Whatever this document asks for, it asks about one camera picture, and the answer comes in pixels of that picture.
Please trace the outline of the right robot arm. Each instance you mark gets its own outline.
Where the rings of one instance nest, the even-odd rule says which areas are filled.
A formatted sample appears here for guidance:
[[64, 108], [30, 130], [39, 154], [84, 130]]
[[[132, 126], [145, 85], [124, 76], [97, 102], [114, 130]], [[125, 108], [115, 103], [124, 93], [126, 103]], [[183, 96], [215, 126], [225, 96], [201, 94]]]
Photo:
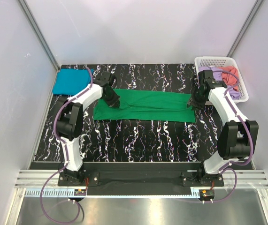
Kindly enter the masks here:
[[187, 105], [192, 109], [204, 109], [211, 102], [222, 119], [223, 128], [217, 141], [217, 152], [202, 162], [197, 182], [207, 186], [228, 166], [245, 166], [254, 154], [259, 125], [249, 120], [231, 98], [230, 87], [214, 78], [211, 69], [198, 73], [199, 86], [194, 89]]

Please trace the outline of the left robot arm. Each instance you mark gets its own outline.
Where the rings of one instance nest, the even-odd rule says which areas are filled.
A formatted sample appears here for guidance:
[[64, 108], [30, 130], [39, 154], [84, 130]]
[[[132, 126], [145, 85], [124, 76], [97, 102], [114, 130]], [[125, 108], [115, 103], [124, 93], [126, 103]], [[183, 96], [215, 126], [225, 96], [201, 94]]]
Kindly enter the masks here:
[[63, 99], [54, 119], [54, 135], [60, 141], [64, 152], [64, 170], [69, 171], [69, 181], [79, 186], [85, 180], [85, 174], [80, 171], [83, 161], [80, 156], [79, 136], [83, 130], [84, 110], [98, 99], [110, 108], [119, 108], [120, 96], [114, 91], [117, 83], [114, 74], [106, 72], [77, 94]]

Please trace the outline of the green t-shirt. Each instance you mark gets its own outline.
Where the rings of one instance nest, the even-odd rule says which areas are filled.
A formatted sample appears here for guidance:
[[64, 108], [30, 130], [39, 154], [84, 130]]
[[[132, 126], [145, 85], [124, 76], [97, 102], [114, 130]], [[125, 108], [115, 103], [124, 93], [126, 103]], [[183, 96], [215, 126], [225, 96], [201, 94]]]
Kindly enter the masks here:
[[187, 105], [191, 94], [116, 89], [120, 96], [118, 108], [109, 107], [100, 99], [93, 111], [95, 120], [161, 120], [195, 122], [195, 114]]

